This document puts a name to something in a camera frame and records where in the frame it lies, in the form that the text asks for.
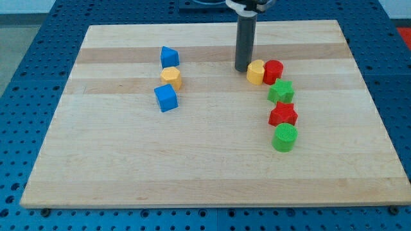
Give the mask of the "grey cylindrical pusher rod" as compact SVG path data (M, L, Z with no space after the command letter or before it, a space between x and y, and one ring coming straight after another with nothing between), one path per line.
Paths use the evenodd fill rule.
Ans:
M241 73L246 72L251 63L256 19L257 15L252 17L238 16L234 66Z

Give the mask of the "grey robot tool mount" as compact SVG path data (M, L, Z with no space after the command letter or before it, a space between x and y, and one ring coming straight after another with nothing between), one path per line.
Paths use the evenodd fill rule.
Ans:
M256 16L273 7L276 0L225 0L225 4L239 16Z

